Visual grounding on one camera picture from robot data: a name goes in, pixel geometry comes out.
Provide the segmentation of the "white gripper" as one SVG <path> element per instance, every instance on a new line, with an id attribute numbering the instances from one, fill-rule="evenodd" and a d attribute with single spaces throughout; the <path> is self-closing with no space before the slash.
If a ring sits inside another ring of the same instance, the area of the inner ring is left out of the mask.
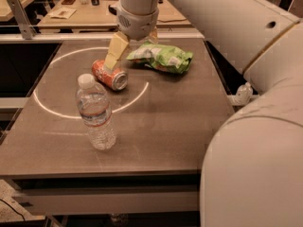
<path id="1" fill-rule="evenodd" d="M 116 8 L 116 23 L 120 31 L 113 35 L 110 41 L 104 65 L 113 70 L 129 45 L 129 38 L 140 41 L 146 37 L 153 43 L 158 43 L 158 31 L 156 28 L 159 9 L 151 14 L 136 15 L 127 11 L 119 4 Z"/>

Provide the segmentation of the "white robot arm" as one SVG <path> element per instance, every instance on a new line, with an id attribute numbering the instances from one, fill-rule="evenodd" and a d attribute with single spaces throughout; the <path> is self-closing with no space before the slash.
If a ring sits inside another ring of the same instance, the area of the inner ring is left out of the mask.
<path id="1" fill-rule="evenodd" d="M 202 227 L 303 227 L 303 22 L 266 0 L 169 0 L 258 92 L 203 160 Z M 119 0 L 118 28 L 148 36 L 157 0 Z"/>

